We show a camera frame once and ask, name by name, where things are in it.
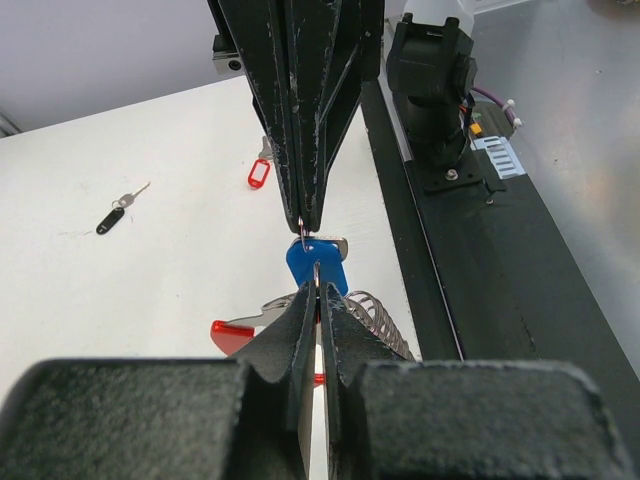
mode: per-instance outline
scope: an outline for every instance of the keychain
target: keychain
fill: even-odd
[[[349,292],[342,262],[349,252],[347,240],[341,237],[309,237],[302,219],[299,221],[300,237],[287,251],[287,265],[298,286],[314,280],[315,267],[319,265],[322,281],[333,283],[340,294]]]
[[[136,200],[136,197],[144,192],[147,188],[149,188],[149,185],[151,185],[151,182],[147,182],[135,192],[125,193],[118,200],[114,200],[113,202],[111,202],[111,207],[113,208],[113,210],[111,210],[111,212],[109,212],[109,215],[107,215],[104,220],[100,222],[100,225],[98,225],[98,227],[96,228],[96,233],[98,235],[104,235],[109,230],[111,230],[114,225],[118,223],[122,217],[124,217],[124,209],[132,205]]]
[[[273,162],[273,152],[269,145],[267,137],[262,137],[262,151],[258,154],[258,159],[253,163],[251,172],[249,173],[249,186],[254,189],[262,188],[267,181],[269,171],[271,171],[271,162]]]

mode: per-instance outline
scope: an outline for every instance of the white table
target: white table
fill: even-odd
[[[213,320],[296,290],[275,172],[261,190],[247,185],[262,147],[250,100],[237,78],[0,140],[0,398],[52,357],[221,356]],[[146,181],[96,235],[112,200]],[[349,240],[350,286],[378,297],[419,354],[361,114],[321,233]],[[325,460],[313,470],[321,478]]]

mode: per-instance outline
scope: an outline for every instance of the metal spring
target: metal spring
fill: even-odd
[[[358,319],[365,328],[401,357],[415,361],[411,350],[409,350],[409,344],[402,338],[398,327],[393,323],[391,315],[380,300],[363,291],[351,292],[344,300],[349,313]]]

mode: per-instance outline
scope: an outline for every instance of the metal key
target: metal key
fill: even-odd
[[[258,154],[258,158],[264,158],[269,162],[273,161],[273,151],[271,150],[271,145],[269,145],[269,139],[267,139],[267,137],[262,137],[262,151]]]
[[[340,252],[340,256],[342,257],[342,261],[344,262],[347,259],[347,255],[349,255],[349,242],[344,237],[306,237],[310,240],[324,240],[330,243],[333,243],[338,251]],[[291,246],[293,247],[296,243],[301,242],[301,238],[296,238],[293,242],[291,242]]]
[[[133,202],[136,200],[136,197],[138,195],[140,195],[142,192],[144,192],[147,188],[149,188],[150,185],[151,185],[151,182],[147,182],[142,187],[140,187],[138,190],[136,190],[135,192],[133,192],[133,193],[125,193],[118,200],[115,200],[112,203],[112,206],[113,205],[118,205],[121,208],[130,207],[133,204]]]
[[[275,300],[265,303],[261,307],[262,313],[260,315],[236,318],[235,320],[230,320],[227,323],[229,325],[238,325],[242,327],[266,327],[280,318],[280,315],[282,315],[289,307],[294,297],[295,293],[276,298]]]

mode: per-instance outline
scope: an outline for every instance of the purple cable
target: purple cable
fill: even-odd
[[[498,97],[497,95],[491,93],[489,90],[486,90],[482,87],[473,87],[471,90],[473,90],[476,93],[479,93],[480,95],[487,97],[489,100],[491,100],[493,103],[495,103],[496,105],[498,105],[500,108],[503,109],[504,114],[507,117],[507,120],[509,120],[509,123],[513,126],[513,122],[516,119],[516,114],[513,111],[513,108],[508,107],[506,110],[504,109],[505,105],[507,105],[507,102],[502,101],[502,99],[500,97]]]

